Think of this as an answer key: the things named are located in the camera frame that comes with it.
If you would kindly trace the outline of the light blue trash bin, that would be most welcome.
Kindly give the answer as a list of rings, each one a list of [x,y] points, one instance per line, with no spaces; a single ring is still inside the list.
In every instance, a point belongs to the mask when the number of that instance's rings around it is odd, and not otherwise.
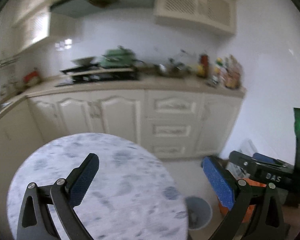
[[[212,219],[212,207],[203,198],[188,196],[185,199],[188,217],[189,230],[201,230],[209,225]]]

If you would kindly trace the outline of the dark sauce bottle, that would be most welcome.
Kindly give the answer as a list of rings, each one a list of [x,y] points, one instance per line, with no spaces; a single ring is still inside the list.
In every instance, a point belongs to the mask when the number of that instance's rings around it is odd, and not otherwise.
[[[207,78],[209,75],[209,56],[207,54],[200,55],[199,75]]]

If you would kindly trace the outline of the steel wok pan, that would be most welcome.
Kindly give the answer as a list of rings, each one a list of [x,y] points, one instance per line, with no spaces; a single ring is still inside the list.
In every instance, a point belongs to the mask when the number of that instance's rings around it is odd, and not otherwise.
[[[154,67],[164,77],[183,78],[191,73],[190,68],[182,62],[170,61],[169,64],[155,64]]]

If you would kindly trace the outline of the green electric cooking pot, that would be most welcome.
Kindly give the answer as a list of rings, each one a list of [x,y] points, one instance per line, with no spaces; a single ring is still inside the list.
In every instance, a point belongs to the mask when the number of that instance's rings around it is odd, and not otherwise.
[[[136,56],[131,49],[118,46],[116,49],[107,50],[99,65],[103,68],[125,68],[132,67],[135,62]]]

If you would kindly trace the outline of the black gas stove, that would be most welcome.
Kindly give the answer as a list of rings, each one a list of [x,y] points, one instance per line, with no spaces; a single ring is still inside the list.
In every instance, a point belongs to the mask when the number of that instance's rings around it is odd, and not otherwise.
[[[138,80],[136,67],[103,68],[98,63],[89,66],[79,66],[60,71],[65,79],[55,85],[64,87],[104,81]]]

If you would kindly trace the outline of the cream upper lattice cabinet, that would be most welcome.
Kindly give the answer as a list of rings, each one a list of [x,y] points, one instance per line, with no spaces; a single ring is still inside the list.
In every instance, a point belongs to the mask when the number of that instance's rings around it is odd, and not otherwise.
[[[235,35],[237,0],[155,0],[158,24],[204,28],[216,35]]]

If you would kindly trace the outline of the white blue patterned tablecloth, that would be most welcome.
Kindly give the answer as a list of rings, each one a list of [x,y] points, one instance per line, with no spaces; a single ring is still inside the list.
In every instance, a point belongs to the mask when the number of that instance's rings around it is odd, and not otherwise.
[[[90,153],[98,155],[99,170],[75,212],[94,239],[187,238],[185,201],[163,163],[138,144],[101,133],[55,139],[23,162],[8,191],[13,236],[27,185],[66,178]]]

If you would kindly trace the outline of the red white container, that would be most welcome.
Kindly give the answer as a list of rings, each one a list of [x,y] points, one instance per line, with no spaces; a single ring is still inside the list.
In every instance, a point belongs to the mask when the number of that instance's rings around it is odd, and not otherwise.
[[[25,87],[33,87],[41,82],[41,77],[39,71],[34,68],[33,71],[25,75],[22,80]]]

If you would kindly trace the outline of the cream lower cabinets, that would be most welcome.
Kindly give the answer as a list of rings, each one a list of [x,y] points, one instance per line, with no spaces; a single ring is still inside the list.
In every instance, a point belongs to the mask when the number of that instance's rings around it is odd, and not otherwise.
[[[14,235],[8,211],[15,173],[37,153],[34,176],[56,178],[87,154],[81,141],[101,134],[131,141],[161,159],[221,152],[245,89],[185,85],[173,80],[53,87],[43,84],[0,110],[0,233]]]

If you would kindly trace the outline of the condiment bottles group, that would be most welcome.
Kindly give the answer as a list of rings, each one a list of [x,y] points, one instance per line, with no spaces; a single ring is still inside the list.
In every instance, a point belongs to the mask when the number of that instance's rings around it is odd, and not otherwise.
[[[212,68],[211,80],[215,86],[223,86],[228,89],[237,90],[242,85],[242,65],[233,55],[217,58]]]

